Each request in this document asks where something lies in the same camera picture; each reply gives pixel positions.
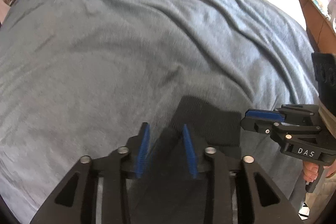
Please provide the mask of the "right hand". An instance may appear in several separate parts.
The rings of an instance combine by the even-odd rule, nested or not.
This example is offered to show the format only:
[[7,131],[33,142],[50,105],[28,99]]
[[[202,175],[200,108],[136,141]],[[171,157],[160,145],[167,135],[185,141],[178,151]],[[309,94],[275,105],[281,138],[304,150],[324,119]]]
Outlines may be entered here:
[[[327,170],[326,177],[330,177],[335,174],[335,162],[332,165],[324,166],[324,169]],[[303,179],[306,182],[313,182],[318,176],[319,166],[312,162],[303,162]]]

